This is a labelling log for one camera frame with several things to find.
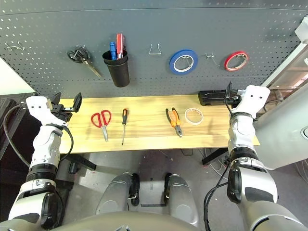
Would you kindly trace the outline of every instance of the blue tape roll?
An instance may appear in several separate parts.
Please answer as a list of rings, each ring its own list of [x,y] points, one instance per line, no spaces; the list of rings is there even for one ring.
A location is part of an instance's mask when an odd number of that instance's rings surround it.
[[[187,68],[180,70],[175,67],[175,63],[178,59],[180,59],[183,56],[189,56],[192,59],[192,63]],[[192,50],[180,50],[176,52],[172,56],[169,62],[169,68],[172,71],[172,73],[175,75],[187,75],[190,72],[192,72],[194,69],[196,69],[197,65],[198,65],[198,55],[196,52]]]

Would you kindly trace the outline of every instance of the red handle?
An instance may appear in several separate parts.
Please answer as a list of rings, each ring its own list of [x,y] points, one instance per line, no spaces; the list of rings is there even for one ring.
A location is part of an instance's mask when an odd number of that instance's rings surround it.
[[[105,118],[105,114],[104,113],[108,113],[109,114],[109,120],[108,122],[106,122],[106,118]],[[107,126],[111,120],[111,112],[109,112],[108,110],[102,110],[101,111],[101,115],[103,117],[103,122],[104,122],[104,125]]]
[[[97,119],[98,119],[98,125],[94,123],[93,121],[93,118],[97,116]],[[94,126],[98,127],[98,128],[101,128],[102,127],[102,122],[101,122],[101,118],[100,118],[100,114],[99,113],[94,113],[92,116],[91,116],[91,122]]]

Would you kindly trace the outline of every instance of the screwdriver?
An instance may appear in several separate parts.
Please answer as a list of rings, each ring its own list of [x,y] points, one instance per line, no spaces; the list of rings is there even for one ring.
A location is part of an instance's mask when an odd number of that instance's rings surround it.
[[[122,118],[123,118],[123,137],[122,137],[122,145],[124,144],[124,133],[125,133],[125,125],[126,125],[126,121],[127,121],[127,114],[128,114],[128,110],[127,109],[123,109],[122,112]]]

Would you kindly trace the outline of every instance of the white tape roll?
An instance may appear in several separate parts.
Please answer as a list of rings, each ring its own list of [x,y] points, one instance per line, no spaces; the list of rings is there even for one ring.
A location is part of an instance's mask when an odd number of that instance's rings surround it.
[[[188,117],[187,117],[187,113],[188,112],[196,112],[196,113],[198,113],[200,116],[201,116],[201,119],[200,119],[200,121],[199,122],[192,122],[192,121],[190,121],[189,119],[188,119]],[[186,111],[185,111],[185,119],[186,119],[186,121],[188,122],[188,123],[190,123],[191,125],[195,125],[195,126],[197,126],[197,125],[199,125],[199,124],[201,124],[202,123],[202,121],[203,121],[203,114],[202,114],[202,112],[199,110],[199,109],[197,109],[197,108],[188,108]]]

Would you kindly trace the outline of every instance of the gray floor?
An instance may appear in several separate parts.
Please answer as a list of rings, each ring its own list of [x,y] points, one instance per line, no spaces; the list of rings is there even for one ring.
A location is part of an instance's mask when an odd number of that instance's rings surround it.
[[[159,151],[127,151],[86,154],[85,157],[97,164],[96,171],[81,169],[73,175],[75,182],[70,193],[64,224],[94,215],[97,204],[108,183],[123,172],[138,173],[141,180],[140,204],[163,204],[164,176],[167,172],[181,175],[191,187],[203,224],[203,200],[205,194],[217,183],[219,175],[211,167],[201,165],[198,150],[164,150],[173,158],[166,158]],[[298,219],[308,226],[308,185],[298,176],[293,166],[286,166],[271,175],[276,181],[279,201]],[[168,207],[133,207],[130,210],[153,213],[168,213]],[[243,231],[244,226],[239,209],[226,196],[226,187],[219,188],[213,196],[209,208],[212,230]]]

